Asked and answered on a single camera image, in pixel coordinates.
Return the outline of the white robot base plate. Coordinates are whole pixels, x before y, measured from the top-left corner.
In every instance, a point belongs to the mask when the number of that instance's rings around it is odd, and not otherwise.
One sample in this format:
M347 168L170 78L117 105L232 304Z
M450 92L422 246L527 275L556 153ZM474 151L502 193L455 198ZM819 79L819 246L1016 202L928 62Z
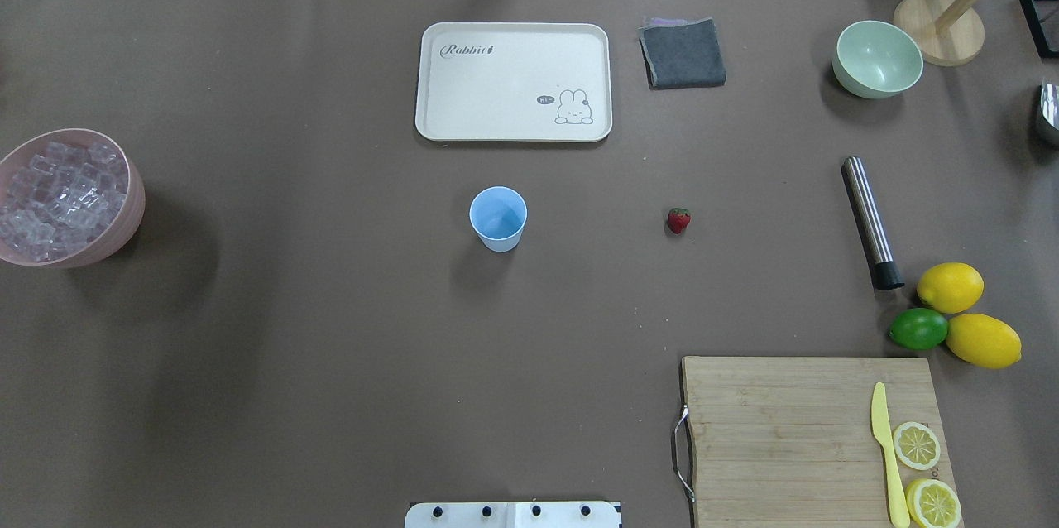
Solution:
M405 527L621 527L616 502L421 502L405 513Z

